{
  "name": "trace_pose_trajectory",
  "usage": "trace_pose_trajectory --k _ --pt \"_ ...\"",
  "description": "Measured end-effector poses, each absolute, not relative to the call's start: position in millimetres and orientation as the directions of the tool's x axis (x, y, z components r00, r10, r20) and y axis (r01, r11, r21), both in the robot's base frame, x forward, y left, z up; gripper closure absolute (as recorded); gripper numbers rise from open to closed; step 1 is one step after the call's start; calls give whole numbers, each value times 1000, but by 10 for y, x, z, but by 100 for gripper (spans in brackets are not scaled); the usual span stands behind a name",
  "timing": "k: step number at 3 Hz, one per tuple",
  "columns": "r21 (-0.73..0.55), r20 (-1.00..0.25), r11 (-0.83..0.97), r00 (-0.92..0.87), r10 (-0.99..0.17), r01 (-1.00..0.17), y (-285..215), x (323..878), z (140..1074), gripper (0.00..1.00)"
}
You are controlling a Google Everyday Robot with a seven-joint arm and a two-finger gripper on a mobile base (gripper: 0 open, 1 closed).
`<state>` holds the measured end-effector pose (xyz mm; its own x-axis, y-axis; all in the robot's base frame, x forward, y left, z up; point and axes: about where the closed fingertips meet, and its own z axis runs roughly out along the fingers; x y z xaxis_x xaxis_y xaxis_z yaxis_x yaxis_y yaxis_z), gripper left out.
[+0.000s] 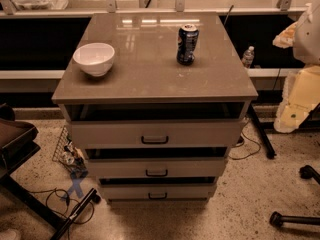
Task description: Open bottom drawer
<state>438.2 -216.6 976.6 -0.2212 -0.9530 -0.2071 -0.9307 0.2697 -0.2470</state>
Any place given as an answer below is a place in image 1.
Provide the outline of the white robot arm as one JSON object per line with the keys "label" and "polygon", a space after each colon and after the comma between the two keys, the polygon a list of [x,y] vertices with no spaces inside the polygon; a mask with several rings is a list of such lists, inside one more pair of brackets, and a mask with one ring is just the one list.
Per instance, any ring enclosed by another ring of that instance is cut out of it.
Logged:
{"label": "white robot arm", "polygon": [[299,19],[278,34],[273,45],[293,48],[295,59],[305,64],[298,73],[285,79],[274,129],[291,133],[307,119],[320,104],[320,0],[306,4]]}

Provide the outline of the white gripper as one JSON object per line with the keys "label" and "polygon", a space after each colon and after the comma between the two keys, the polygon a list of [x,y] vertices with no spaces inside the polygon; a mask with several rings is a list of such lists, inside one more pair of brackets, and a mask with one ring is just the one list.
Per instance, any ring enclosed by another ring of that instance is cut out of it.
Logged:
{"label": "white gripper", "polygon": [[286,78],[284,98],[276,112],[274,129],[280,133],[297,130],[320,103],[320,66],[307,66]]}

